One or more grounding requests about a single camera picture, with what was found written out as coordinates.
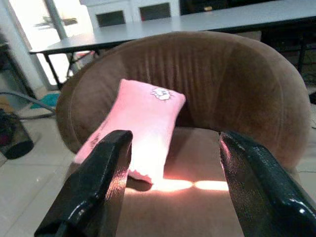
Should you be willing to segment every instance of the pink plush toy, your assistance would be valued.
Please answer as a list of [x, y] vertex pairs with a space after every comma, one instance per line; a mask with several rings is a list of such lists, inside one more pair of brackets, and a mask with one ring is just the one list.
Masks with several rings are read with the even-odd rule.
[[128, 174], [149, 183], [161, 180], [175, 121], [185, 101], [185, 96], [178, 92], [122, 79], [110, 113], [81, 147], [75, 162], [82, 163], [110, 132], [131, 130], [132, 158]]

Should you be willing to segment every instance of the brown armchair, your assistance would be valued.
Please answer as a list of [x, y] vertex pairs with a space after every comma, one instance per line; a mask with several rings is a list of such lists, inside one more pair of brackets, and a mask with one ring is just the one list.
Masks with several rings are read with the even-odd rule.
[[[77, 152], [106, 117], [122, 78], [186, 95], [166, 179], [225, 182], [218, 135], [225, 130], [252, 137], [295, 171], [310, 129], [307, 91], [296, 69], [267, 45], [224, 33], [179, 32], [108, 51], [62, 89], [57, 123], [70, 150]], [[228, 191], [216, 186], [125, 190], [118, 237], [241, 235]]]

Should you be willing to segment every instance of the gray table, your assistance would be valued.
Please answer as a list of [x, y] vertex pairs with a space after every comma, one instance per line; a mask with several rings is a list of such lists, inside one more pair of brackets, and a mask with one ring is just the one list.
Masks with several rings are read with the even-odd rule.
[[316, 20], [316, 0], [276, 0], [211, 12], [94, 29], [88, 34], [66, 38], [45, 49], [32, 49], [30, 54], [42, 53], [60, 88], [58, 76], [49, 59], [50, 54], [74, 53], [83, 50], [111, 48], [123, 42], [174, 31], [245, 32], [262, 30], [284, 24], [300, 24]]

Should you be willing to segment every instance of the cabinet door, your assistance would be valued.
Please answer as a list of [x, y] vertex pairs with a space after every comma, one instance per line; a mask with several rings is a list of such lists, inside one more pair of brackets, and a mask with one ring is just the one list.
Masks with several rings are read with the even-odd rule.
[[87, 7], [93, 28], [132, 22], [129, 1], [110, 2]]
[[179, 16], [179, 0], [131, 0], [134, 21]]

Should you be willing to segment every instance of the trash can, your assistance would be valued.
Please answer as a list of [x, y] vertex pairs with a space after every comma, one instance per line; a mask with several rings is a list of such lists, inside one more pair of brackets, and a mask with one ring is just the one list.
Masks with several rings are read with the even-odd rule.
[[19, 117], [0, 109], [0, 152], [7, 159], [27, 154], [34, 144]]

